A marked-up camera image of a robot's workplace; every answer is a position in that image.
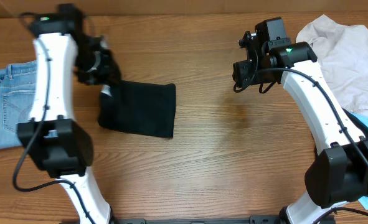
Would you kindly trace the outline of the black t-shirt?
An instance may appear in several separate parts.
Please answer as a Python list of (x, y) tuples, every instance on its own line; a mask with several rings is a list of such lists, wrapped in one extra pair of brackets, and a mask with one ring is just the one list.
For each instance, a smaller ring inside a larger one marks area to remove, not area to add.
[(176, 86), (121, 81), (104, 85), (98, 124), (106, 129), (159, 138), (172, 138)]

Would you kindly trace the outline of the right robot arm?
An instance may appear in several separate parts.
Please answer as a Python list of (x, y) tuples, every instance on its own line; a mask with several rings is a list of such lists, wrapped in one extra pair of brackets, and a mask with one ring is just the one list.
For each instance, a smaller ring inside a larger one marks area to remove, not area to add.
[(266, 93), (281, 84), (295, 100), (316, 145), (305, 173), (306, 192), (277, 215), (253, 215), (250, 223), (334, 223), (348, 203), (368, 197), (368, 130), (341, 108), (306, 42), (292, 43), (279, 17), (265, 20), (238, 42), (247, 59), (233, 65), (234, 91), (258, 85)]

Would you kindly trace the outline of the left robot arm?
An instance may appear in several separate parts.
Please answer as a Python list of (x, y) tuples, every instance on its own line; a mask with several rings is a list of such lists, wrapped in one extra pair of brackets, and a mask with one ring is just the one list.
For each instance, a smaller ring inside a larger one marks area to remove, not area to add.
[(63, 187), (80, 223), (115, 223), (92, 171), (92, 139), (75, 119), (72, 87), (75, 80), (117, 84), (120, 69), (103, 38), (84, 32), (84, 13), (75, 5), (32, 17), (26, 29), (34, 36), (37, 76), (29, 120), (17, 126), (23, 157)]

